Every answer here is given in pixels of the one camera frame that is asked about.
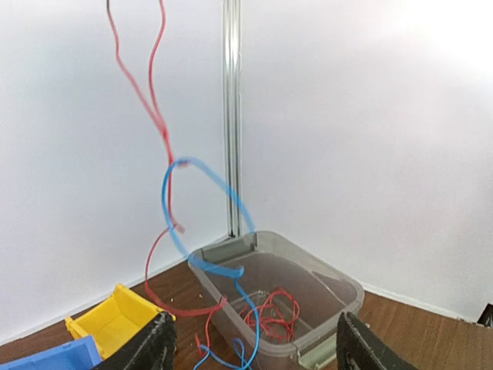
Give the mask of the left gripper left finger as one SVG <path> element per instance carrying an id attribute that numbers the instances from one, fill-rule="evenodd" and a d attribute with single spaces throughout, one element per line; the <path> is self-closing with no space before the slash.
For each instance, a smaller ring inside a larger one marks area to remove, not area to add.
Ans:
<path id="1" fill-rule="evenodd" d="M 115 354 L 93 369 L 173 370 L 176 341 L 174 317 L 160 312 Z"/>

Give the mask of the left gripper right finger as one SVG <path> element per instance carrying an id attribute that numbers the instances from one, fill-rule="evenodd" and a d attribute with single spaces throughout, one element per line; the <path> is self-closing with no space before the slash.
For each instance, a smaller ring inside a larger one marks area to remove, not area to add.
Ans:
<path id="1" fill-rule="evenodd" d="M 337 323 L 337 368 L 416 370 L 387 347 L 355 314 L 343 312 Z"/>

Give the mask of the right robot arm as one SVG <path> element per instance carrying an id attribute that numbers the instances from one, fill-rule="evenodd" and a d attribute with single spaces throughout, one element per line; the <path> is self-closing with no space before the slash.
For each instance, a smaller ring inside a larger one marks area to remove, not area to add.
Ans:
<path id="1" fill-rule="evenodd" d="M 486 304 L 480 318 L 478 319 L 478 323 L 486 328 L 493 327 L 493 304 Z"/>

